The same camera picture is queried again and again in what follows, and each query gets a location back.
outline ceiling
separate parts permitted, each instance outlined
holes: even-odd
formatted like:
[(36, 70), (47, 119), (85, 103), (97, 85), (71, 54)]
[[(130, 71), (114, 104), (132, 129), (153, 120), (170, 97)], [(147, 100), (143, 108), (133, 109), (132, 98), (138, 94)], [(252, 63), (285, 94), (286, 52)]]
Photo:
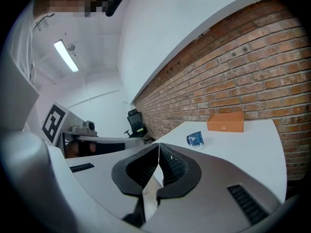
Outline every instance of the ceiling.
[[(123, 19), (130, 0), (123, 0), (112, 17), (95, 13), (91, 18), (56, 14), (49, 18), (33, 36), (33, 61), (36, 69), (35, 87), (58, 83), (69, 76), (85, 76), (118, 68), (118, 52)], [(80, 69), (73, 73), (60, 57), (54, 43), (62, 39)]]

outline office chair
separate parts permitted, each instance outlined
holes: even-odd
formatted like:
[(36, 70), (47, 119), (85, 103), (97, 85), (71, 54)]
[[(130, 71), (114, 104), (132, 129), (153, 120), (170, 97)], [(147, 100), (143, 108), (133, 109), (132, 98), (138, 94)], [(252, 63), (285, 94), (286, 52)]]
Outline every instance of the office chair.
[(129, 121), (133, 132), (132, 134), (129, 134), (128, 130), (124, 132), (129, 135), (129, 138), (144, 137), (146, 133), (148, 133), (147, 128), (142, 121), (142, 114), (141, 112), (138, 112), (137, 109), (128, 112), (127, 120)]

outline cardboard box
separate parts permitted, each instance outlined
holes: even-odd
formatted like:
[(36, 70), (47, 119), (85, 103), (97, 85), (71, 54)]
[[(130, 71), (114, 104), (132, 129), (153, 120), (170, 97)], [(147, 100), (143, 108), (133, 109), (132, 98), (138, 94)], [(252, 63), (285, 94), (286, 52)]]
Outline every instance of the cardboard box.
[(207, 120), (209, 131), (243, 132), (243, 112), (212, 114)]

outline ceiling light fixture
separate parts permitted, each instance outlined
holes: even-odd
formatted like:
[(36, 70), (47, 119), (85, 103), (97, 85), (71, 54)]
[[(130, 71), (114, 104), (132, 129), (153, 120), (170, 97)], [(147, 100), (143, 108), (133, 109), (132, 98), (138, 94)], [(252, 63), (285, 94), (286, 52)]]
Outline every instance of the ceiling light fixture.
[(67, 49), (65, 48), (64, 42), (62, 40), (59, 40), (58, 42), (56, 42), (54, 44), (54, 47), (56, 48), (56, 50), (58, 51), (60, 56), (63, 58), (63, 60), (66, 62), (66, 64), (69, 66), (69, 68), (73, 72), (79, 71), (79, 68), (77, 67), (77, 65), (72, 60), (72, 58), (69, 55)]

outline white desk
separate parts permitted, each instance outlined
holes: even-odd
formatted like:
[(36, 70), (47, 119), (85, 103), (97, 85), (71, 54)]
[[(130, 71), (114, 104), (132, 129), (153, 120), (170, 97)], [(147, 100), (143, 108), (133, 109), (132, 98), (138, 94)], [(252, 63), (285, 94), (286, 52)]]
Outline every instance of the white desk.
[[(287, 175), (281, 141), (272, 120), (245, 121), (243, 133), (208, 131), (206, 122), (184, 122), (156, 143), (168, 143), (193, 149), (187, 136), (202, 132), (204, 145), (200, 150), (225, 159), (269, 188), (281, 203), (285, 201)], [(159, 168), (154, 173), (162, 183)]]

